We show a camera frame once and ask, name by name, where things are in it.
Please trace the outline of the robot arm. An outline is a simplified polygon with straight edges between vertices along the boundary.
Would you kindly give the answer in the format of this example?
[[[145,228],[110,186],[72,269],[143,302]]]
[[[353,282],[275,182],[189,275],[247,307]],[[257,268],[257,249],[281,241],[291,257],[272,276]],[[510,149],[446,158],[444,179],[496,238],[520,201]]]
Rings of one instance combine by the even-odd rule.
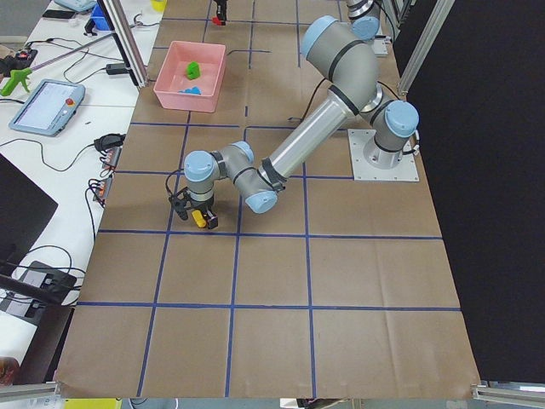
[[[212,22],[217,26],[227,23],[227,0],[215,0],[216,11]],[[374,40],[381,27],[381,0],[346,0],[347,17],[353,33],[361,40]]]
[[[220,150],[193,151],[183,162],[186,186],[169,192],[168,199],[182,220],[189,214],[201,228],[218,225],[213,212],[214,185],[228,179],[256,214],[269,211],[288,178],[327,138],[350,118],[362,116],[374,129],[364,146],[366,161],[378,169],[392,169],[416,134],[419,113],[407,101],[386,99],[378,83],[379,66],[371,46],[347,25],[325,15],[307,29],[301,53],[330,82],[324,101],[290,133],[276,150],[254,166],[245,141]]]

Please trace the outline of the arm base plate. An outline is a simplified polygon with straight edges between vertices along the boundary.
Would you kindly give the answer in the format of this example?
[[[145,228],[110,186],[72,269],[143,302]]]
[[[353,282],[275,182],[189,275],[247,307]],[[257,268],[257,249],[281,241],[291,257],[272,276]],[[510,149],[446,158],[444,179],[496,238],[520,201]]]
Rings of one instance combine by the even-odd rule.
[[[384,38],[374,38],[370,43],[373,52],[378,57],[388,56],[387,44],[388,41]]]
[[[389,153],[375,141],[374,130],[347,131],[355,181],[419,182],[415,155],[404,151]]]

